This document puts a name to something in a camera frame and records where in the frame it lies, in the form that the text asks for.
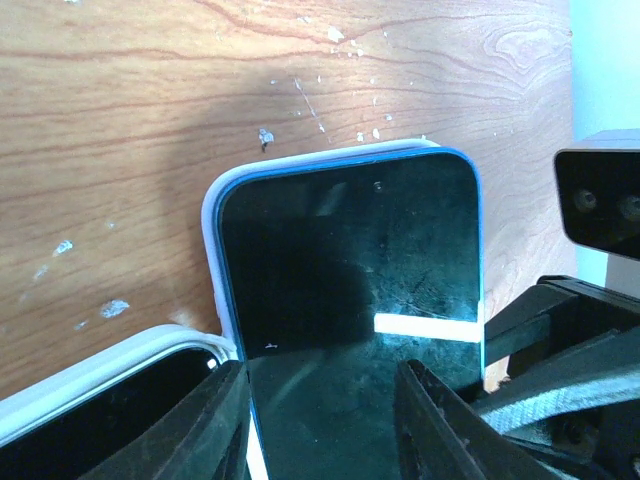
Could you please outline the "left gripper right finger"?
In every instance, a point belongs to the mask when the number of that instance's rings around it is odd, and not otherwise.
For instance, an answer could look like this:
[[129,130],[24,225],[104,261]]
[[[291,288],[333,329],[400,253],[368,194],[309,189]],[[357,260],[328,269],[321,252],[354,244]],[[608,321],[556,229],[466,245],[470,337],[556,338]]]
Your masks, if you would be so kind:
[[394,429],[403,479],[556,479],[504,439],[417,360],[395,374]]

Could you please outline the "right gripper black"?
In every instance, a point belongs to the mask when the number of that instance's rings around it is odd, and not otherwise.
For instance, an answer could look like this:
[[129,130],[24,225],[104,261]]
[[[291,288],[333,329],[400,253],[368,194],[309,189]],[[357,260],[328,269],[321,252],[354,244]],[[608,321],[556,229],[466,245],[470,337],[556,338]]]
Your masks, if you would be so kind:
[[561,479],[639,476],[639,301],[544,276],[485,325],[485,362],[508,380],[474,404]]

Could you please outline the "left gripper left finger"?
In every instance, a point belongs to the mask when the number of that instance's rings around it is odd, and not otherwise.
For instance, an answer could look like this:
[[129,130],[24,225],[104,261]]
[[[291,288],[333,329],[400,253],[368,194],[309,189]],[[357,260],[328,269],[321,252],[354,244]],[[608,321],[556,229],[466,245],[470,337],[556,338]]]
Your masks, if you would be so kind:
[[227,361],[143,435],[84,479],[246,479],[250,388]]

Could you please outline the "white-edged black phone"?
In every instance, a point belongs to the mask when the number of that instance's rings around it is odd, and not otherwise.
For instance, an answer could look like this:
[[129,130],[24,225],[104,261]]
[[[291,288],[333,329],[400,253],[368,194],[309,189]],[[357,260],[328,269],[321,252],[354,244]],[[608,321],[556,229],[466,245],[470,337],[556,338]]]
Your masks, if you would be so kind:
[[219,366],[186,348],[161,358],[1,448],[3,479],[76,479],[157,423]]

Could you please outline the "beige phone case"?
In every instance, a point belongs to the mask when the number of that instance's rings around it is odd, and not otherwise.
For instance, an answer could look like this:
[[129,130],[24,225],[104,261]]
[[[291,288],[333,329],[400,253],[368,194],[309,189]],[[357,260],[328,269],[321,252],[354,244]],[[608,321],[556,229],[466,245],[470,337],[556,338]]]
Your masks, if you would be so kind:
[[178,324],[149,328],[1,401],[1,444],[15,441],[120,381],[187,348],[217,364],[238,358],[229,339]]

